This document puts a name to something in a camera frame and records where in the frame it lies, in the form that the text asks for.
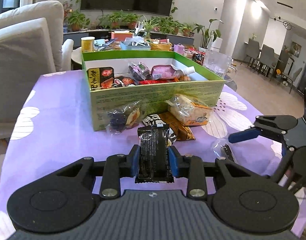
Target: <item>pink bag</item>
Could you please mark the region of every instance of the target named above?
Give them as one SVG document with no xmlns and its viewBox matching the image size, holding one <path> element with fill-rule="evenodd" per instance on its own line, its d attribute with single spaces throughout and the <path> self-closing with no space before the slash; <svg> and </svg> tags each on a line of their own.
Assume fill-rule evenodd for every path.
<svg viewBox="0 0 306 240">
<path fill-rule="evenodd" d="M 185 49 L 185 46 L 183 46 L 182 44 L 175 44 L 174 45 L 174 52 L 177 52 L 178 54 L 183 55 L 184 49 Z"/>
</svg>

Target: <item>white armchair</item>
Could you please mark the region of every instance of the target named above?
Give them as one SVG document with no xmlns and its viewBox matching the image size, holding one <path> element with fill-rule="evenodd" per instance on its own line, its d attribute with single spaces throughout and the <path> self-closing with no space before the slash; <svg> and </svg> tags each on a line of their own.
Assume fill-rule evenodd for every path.
<svg viewBox="0 0 306 240">
<path fill-rule="evenodd" d="M 71 70 L 73 40 L 63 43 L 58 1 L 25 5 L 0 14 L 0 139 L 14 123 L 38 78 Z"/>
</svg>

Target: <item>yellow can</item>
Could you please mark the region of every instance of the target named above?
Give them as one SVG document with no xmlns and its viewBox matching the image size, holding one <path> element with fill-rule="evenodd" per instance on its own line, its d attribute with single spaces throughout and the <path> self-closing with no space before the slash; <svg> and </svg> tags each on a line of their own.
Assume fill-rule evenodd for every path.
<svg viewBox="0 0 306 240">
<path fill-rule="evenodd" d="M 94 51 L 94 37 L 83 37 L 81 38 L 82 52 L 93 52 Z"/>
</svg>

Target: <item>dining table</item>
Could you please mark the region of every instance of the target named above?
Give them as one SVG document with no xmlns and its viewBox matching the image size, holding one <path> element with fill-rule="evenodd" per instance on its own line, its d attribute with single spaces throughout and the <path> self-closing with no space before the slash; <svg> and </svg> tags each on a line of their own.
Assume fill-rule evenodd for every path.
<svg viewBox="0 0 306 240">
<path fill-rule="evenodd" d="M 24 103 L 2 167 L 0 240 L 8 239 L 15 232 L 7 202 L 17 189 L 85 156 L 104 161 L 110 155 L 128 154 L 134 144 L 139 144 L 137 127 L 120 134 L 93 130 L 84 79 L 83 70 L 42 75 Z M 226 85 L 213 110 L 206 126 L 191 128 L 195 140 L 174 143 L 181 155 L 192 154 L 203 161 L 214 162 L 218 157 L 214 151 L 216 142 L 249 128 L 255 117 L 262 115 Z M 281 144 L 263 137 L 230 144 L 230 147 L 239 165 L 259 175 L 273 174 L 282 158 Z M 206 181 L 208 193 L 215 193 L 212 178 L 207 177 Z M 97 177 L 94 193 L 99 192 L 100 183 L 101 177 Z M 174 178 L 174 183 L 137 184 L 134 178 L 121 179 L 121 192 L 125 189 L 180 189 L 185 194 L 186 188 L 185 178 Z M 306 226 L 306 188 L 302 188 L 296 197 L 300 208 L 291 231 L 300 237 Z"/>
</svg>

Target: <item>blue basket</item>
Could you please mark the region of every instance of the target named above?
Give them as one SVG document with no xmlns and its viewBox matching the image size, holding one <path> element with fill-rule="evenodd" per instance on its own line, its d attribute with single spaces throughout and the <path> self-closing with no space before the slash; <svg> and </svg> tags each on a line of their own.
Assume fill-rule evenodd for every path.
<svg viewBox="0 0 306 240">
<path fill-rule="evenodd" d="M 122 50 L 151 50 L 151 46 L 132 46 L 125 45 L 123 41 L 120 42 Z"/>
</svg>

